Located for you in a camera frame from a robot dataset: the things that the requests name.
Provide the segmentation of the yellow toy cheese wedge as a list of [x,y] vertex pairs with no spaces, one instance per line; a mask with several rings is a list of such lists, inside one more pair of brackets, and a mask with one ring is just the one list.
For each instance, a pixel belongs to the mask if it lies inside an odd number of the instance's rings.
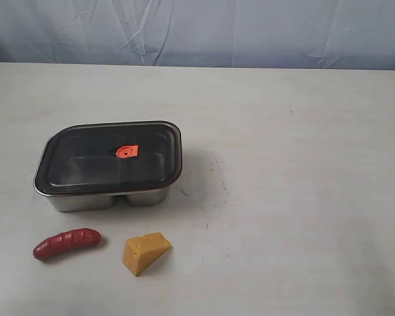
[[126,241],[122,262],[137,277],[171,248],[160,232],[136,236]]

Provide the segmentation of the red toy sausage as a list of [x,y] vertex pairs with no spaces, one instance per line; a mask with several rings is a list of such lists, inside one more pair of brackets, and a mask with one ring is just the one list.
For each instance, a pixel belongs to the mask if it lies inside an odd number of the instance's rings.
[[61,232],[40,242],[33,249],[37,260],[48,260],[68,251],[95,247],[101,242],[101,234],[90,228],[79,228]]

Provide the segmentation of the grey-blue backdrop cloth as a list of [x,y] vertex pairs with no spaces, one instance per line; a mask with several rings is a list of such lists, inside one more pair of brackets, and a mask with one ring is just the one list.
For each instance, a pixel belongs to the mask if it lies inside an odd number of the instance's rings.
[[0,62],[395,70],[395,1],[0,1]]

